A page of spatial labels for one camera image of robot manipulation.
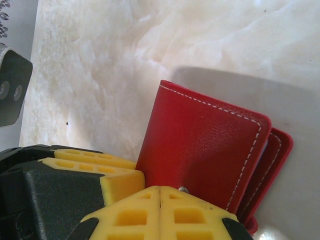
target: yellow plastic piece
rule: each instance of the yellow plastic piece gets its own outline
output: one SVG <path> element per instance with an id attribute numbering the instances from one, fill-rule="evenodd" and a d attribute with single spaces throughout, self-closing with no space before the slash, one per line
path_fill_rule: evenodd
<path id="1" fill-rule="evenodd" d="M 113 156 L 107 153 L 95 153 L 75 149 L 58 149 L 54 151 L 54 157 L 57 159 L 114 166 L 125 169 L 136 168 L 136 162 Z"/>
<path id="2" fill-rule="evenodd" d="M 87 215 L 90 240 L 232 240 L 222 219 L 234 214 L 169 186 L 152 186 Z"/>
<path id="3" fill-rule="evenodd" d="M 139 170 L 51 157 L 39 161 L 53 169 L 103 174 L 100 185 L 105 206 L 145 189 L 145 176 Z"/>

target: white marble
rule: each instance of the white marble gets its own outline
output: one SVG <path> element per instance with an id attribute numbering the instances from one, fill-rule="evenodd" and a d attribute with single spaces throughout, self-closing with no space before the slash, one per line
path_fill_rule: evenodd
<path id="1" fill-rule="evenodd" d="M 20 143 L 136 160 L 167 79 L 292 135 L 254 238 L 318 239 L 319 13 L 318 0 L 39 0 Z"/>

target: white stitching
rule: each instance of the white stitching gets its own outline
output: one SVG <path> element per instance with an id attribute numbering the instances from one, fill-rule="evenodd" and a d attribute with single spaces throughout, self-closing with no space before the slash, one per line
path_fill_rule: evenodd
<path id="1" fill-rule="evenodd" d="M 278 136 L 276 136 L 276 135 L 272 134 L 272 133 L 270 133 L 270 135 L 273 135 L 273 136 L 275 136 L 275 137 L 276 137 L 276 139 L 277 139 L 277 140 L 278 140 L 278 142 L 279 142 L 279 148 L 278 148 L 278 150 L 276 151 L 276 154 L 275 154 L 275 156 L 274 156 L 274 158 L 273 158 L 273 160 L 272 160 L 272 162 L 271 162 L 270 166 L 269 166 L 269 167 L 268 167 L 268 169 L 266 170 L 266 172 L 265 172 L 265 174 L 264 174 L 263 178 L 261 179 L 261 181 L 260 181 L 259 185 L 256 187 L 256 190 L 254 191 L 254 193 L 253 193 L 252 197 L 249 199 L 249 201 L 248 201 L 248 203 L 246 204 L 246 206 L 244 207 L 244 209 L 243 209 L 242 213 L 239 215 L 239 218 L 241 218 L 241 217 L 242 217 L 242 215 L 245 213 L 245 211 L 246 211 L 247 207 L 249 206 L 249 204 L 251 203 L 252 199 L 253 199 L 253 198 L 254 198 L 254 196 L 256 195 L 256 193 L 257 193 L 257 191 L 258 191 L 259 187 L 261 186 L 262 182 L 264 181 L 264 179 L 265 179 L 266 175 L 268 174 L 269 170 L 271 169 L 272 165 L 274 164 L 275 160 L 277 159 L 278 154 L 279 154 L 279 151 L 280 151 L 280 149 L 281 149 L 282 142 L 281 142 L 280 138 L 279 138 Z"/>
<path id="2" fill-rule="evenodd" d="M 238 181 L 237 181 L 237 183 L 236 183 L 236 185 L 235 185 L 235 187 L 234 187 L 234 189 L 233 189 L 233 192 L 232 192 L 232 194 L 231 194 L 231 197 L 230 197 L 230 199 L 229 199 L 229 202 L 228 202 L 228 204 L 226 205 L 226 209 L 225 209 L 225 210 L 228 210 L 229 205 L 230 205 L 230 203 L 231 203 L 231 200 L 233 199 L 234 194 L 235 194 L 235 192 L 236 192 L 236 189 L 237 189 L 237 187 L 238 187 L 238 185 L 239 185 L 239 182 L 240 182 L 240 180 L 241 180 L 241 177 L 243 176 L 243 172 L 244 172 L 244 170 L 245 170 L 245 168 L 246 168 L 247 162 L 248 162 L 248 160 L 249 160 L 249 158 L 250 158 L 250 156 L 251 156 L 251 153 L 252 153 L 252 151 L 253 151 L 253 149 L 254 149 L 254 147 L 255 147 L 255 145 L 256 145 L 257 138 L 259 137 L 260 131 L 261 131 L 261 129 L 262 129 L 261 124 L 260 124 L 258 121 L 254 120 L 254 119 L 250 119 L 250 118 L 247 118 L 247 117 L 242 116 L 242 115 L 240 115 L 240 114 L 236 114 L 236 113 L 233 112 L 233 111 L 229 111 L 229 110 L 227 110 L 227 109 L 223 109 L 222 107 L 218 107 L 218 106 L 216 106 L 216 105 L 212 105 L 212 104 L 210 104 L 210 103 L 208 103 L 208 102 L 200 101 L 200 100 L 198 100 L 198 99 L 196 99 L 196 98 L 194 98 L 194 97 L 190 97 L 190 96 L 188 96 L 188 95 L 186 95 L 186 94 L 182 94 L 182 93 L 180 93 L 180 92 L 178 92 L 178 91 L 175 91 L 175 90 L 173 90 L 173 89 L 170 89 L 170 88 L 168 88 L 168 87 L 165 87 L 165 86 L 162 86 L 162 85 L 160 85 L 160 87 L 162 87 L 162 88 L 164 88 L 164 89 L 167 89 L 167 90 L 169 90 L 169 91 L 172 91 L 172 92 L 174 92 L 174 93 L 177 93 L 177 94 L 179 94 L 179 95 L 182 95 L 182 96 L 184 96 L 184 97 L 190 98 L 190 99 L 192 99 L 192 100 L 195 100 L 195 101 L 197 101 L 197 102 L 199 102 L 199 103 L 206 104 L 206 105 L 211 106 L 211 107 L 213 107 L 213 108 L 216 108 L 216 109 L 222 110 L 222 111 L 224 111 L 224 112 L 233 114 L 233 115 L 235 115 L 235 116 L 237 116 L 237 117 L 239 117 L 239 118 L 243 118 L 243 119 L 245 119 L 245 120 L 250 120 L 251 122 L 254 122 L 254 123 L 256 123 L 256 124 L 259 126 L 258 132 L 257 132 L 257 134 L 255 135 L 255 139 L 254 139 L 254 141 L 253 141 L 252 147 L 250 148 L 250 152 L 249 152 L 248 156 L 246 157 L 246 160 L 244 161 L 244 164 L 243 164 L 243 167 L 242 167 L 242 169 L 241 169 L 241 173 L 240 173 L 240 176 L 239 176 L 239 178 L 238 178 Z"/>

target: red wallet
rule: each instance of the red wallet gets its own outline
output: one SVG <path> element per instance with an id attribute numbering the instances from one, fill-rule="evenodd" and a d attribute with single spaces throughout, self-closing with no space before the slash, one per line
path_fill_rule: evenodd
<path id="1" fill-rule="evenodd" d="M 268 117 L 162 80 L 136 169 L 146 188 L 185 187 L 253 233 L 253 214 L 292 145 Z"/>

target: red leather wallet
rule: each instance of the red leather wallet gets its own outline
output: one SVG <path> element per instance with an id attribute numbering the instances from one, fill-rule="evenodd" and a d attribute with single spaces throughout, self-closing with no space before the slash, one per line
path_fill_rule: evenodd
<path id="1" fill-rule="evenodd" d="M 252 226 L 291 147 L 268 117 L 162 80 L 136 169 L 146 188 L 183 186 Z"/>

